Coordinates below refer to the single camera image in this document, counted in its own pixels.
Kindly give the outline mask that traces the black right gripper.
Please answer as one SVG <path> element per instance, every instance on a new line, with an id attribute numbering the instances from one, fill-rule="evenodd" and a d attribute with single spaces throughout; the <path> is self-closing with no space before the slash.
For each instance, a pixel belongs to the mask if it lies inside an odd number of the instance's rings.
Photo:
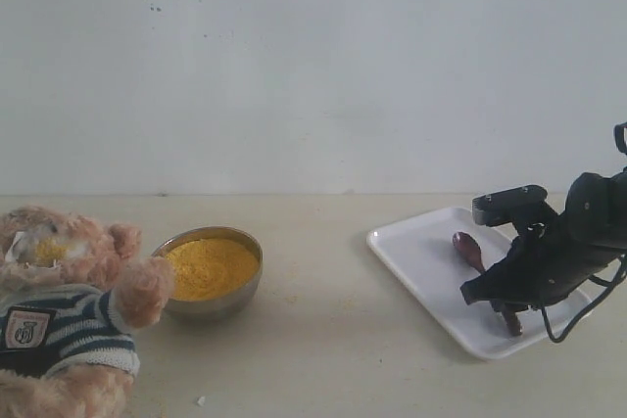
<path id="1" fill-rule="evenodd" d="M 622 230 L 575 229 L 558 222 L 558 215 L 518 215 L 516 237 L 506 263 L 493 264 L 464 282 L 467 305 L 494 302 L 515 311 L 539 310 L 565 300 L 622 256 Z"/>

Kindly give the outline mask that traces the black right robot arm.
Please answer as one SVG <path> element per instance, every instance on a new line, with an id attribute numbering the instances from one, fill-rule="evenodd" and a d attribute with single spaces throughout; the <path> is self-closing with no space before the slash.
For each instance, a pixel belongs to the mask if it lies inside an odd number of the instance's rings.
<path id="1" fill-rule="evenodd" d="M 493 192 L 472 201 L 475 223 L 511 224 L 517 232 L 501 260 L 464 282 L 466 304 L 497 302 L 519 310 L 563 301 L 626 253 L 626 175 L 584 172 L 561 212 L 539 185 Z"/>

